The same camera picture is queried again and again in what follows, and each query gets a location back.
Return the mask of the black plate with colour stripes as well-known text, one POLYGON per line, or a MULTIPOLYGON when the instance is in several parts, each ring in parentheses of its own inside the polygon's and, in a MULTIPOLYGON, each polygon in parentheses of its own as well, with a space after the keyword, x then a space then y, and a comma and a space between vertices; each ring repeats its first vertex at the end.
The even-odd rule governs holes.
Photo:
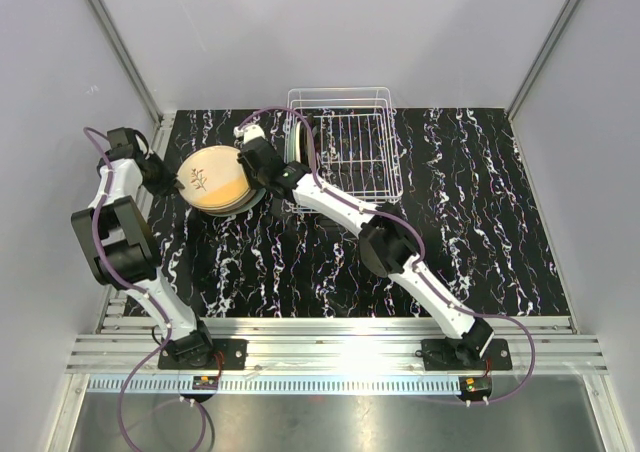
POLYGON ((311 135, 308 135, 306 128, 303 128, 301 156, 304 159, 304 163, 307 166, 311 166, 312 159, 316 159, 317 152, 320 148, 321 121, 311 113, 306 115, 306 120, 311 127, 311 135))

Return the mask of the mint green floral plate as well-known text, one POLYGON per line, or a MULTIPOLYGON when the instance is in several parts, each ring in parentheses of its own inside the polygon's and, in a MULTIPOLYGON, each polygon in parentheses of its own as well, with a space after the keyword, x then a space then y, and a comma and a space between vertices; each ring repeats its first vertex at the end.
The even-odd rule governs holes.
POLYGON ((296 161, 294 161, 294 156, 293 156, 293 153, 294 153, 294 142, 293 142, 293 139, 294 139, 294 132, 295 132, 295 129, 296 129, 296 124, 298 122, 299 121, 296 121, 289 128, 288 134, 287 134, 286 139, 285 139, 285 161, 287 163, 296 162, 296 161))

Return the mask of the cream yellow leaf plate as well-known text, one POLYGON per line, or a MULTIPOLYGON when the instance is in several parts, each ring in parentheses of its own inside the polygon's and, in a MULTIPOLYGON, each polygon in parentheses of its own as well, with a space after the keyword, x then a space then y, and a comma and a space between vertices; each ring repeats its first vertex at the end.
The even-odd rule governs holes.
POLYGON ((239 153, 234 147, 216 145, 187 157, 177 172, 181 197, 201 210, 221 210, 243 200, 251 188, 239 153))

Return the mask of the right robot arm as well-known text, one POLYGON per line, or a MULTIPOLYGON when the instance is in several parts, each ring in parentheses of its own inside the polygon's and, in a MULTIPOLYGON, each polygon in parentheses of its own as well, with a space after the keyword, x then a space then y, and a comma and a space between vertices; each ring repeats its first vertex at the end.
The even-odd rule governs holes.
POLYGON ((320 179, 309 167, 286 163, 263 137, 246 140, 238 162, 251 185, 318 212, 355 235, 361 263, 372 274, 402 287, 430 314, 452 343, 458 365, 475 369, 486 361, 493 328, 429 270, 423 240, 396 215, 392 204, 359 200, 320 179))

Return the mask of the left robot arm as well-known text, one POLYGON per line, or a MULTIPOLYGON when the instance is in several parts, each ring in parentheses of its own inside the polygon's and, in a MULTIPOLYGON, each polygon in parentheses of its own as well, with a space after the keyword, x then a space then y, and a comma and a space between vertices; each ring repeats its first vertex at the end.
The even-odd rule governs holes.
POLYGON ((103 134, 84 129, 98 147, 100 184, 90 205, 71 216, 71 225, 90 271, 101 285, 125 292, 156 322, 162 333, 159 347, 174 364, 203 369, 215 357, 215 345, 203 321, 172 289, 161 271, 160 248, 137 206, 141 188, 152 195, 172 195, 184 188, 132 128, 103 134))

